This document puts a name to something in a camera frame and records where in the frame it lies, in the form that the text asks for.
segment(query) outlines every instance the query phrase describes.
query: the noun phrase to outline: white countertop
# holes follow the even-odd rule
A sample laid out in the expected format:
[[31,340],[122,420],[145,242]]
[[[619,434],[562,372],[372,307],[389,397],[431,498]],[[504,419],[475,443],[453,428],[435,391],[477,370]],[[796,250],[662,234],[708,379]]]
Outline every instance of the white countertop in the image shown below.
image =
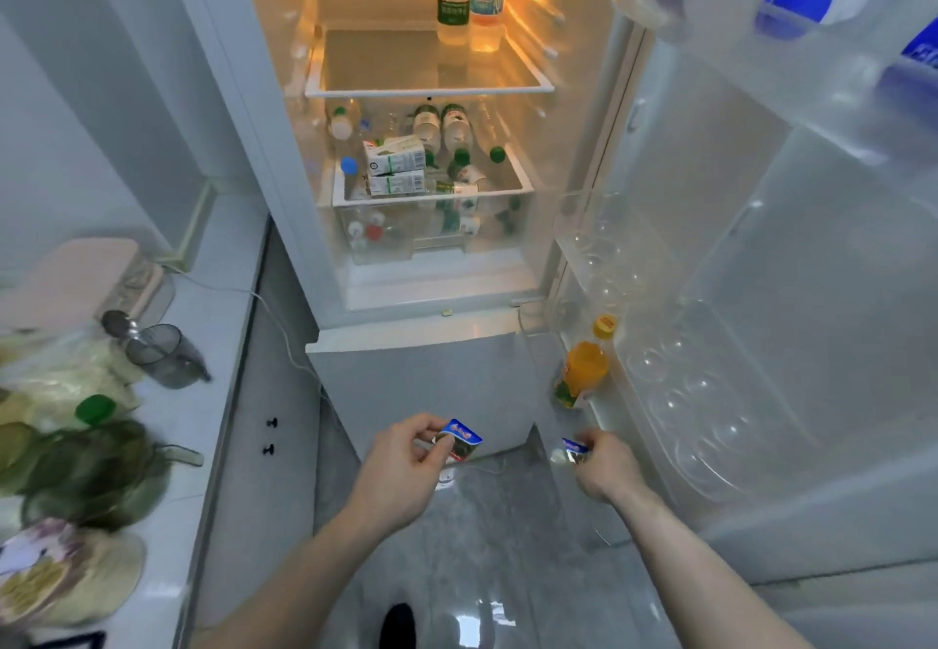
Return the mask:
[[[257,198],[219,196],[205,227],[190,275],[213,287],[253,290],[264,248],[267,213]],[[171,649],[180,611],[190,594],[190,569],[208,481],[232,393],[252,297],[216,291],[173,275],[175,297],[163,317],[205,357],[212,382],[168,390],[145,379],[135,385],[143,400],[134,416],[165,442],[205,455],[201,468],[174,464],[166,496],[154,512],[129,530],[147,543],[147,564],[133,595],[99,625],[69,631],[42,630],[37,641],[108,633],[105,649]]]

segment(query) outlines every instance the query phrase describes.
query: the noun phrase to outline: orange juice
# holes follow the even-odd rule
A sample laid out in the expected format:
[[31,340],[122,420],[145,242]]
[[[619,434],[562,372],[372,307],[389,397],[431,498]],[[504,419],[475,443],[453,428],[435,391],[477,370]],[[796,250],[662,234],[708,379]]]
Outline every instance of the orange juice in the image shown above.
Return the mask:
[[554,395],[564,407],[580,407],[609,372],[609,357],[602,344],[613,339],[616,316],[599,316],[593,323],[593,340],[582,340],[567,355],[560,380],[554,384]]

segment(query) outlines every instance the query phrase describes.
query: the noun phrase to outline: plastic bag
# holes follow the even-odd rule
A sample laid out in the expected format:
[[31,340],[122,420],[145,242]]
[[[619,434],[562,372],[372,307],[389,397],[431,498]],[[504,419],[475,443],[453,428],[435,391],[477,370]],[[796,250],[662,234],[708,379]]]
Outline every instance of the plastic bag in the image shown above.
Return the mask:
[[80,428],[75,407],[106,394],[119,409],[140,404],[128,387],[142,378],[97,325],[61,335],[27,333],[0,338],[0,388],[17,400],[17,419],[41,431]]

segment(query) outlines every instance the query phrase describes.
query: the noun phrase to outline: yellow bottle cap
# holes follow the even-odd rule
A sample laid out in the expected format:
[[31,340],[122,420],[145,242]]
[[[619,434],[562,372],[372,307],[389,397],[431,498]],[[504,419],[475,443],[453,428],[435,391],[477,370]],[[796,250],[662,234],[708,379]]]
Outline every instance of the yellow bottle cap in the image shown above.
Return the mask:
[[616,316],[612,313],[604,313],[593,323],[593,335],[600,340],[612,340],[618,323]]

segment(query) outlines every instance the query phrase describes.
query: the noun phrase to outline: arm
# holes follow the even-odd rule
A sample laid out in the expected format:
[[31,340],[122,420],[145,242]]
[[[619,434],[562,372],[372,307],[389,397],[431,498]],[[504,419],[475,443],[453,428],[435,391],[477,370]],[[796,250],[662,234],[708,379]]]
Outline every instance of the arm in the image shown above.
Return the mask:
[[452,449],[446,436],[427,452],[445,422],[419,414],[379,434],[345,508],[318,536],[296,548],[277,572],[218,625],[197,649],[305,649],[358,567],[386,537],[426,509]]
[[593,451],[577,480],[627,525],[685,649],[810,649],[645,485],[624,442],[600,430],[580,438]]

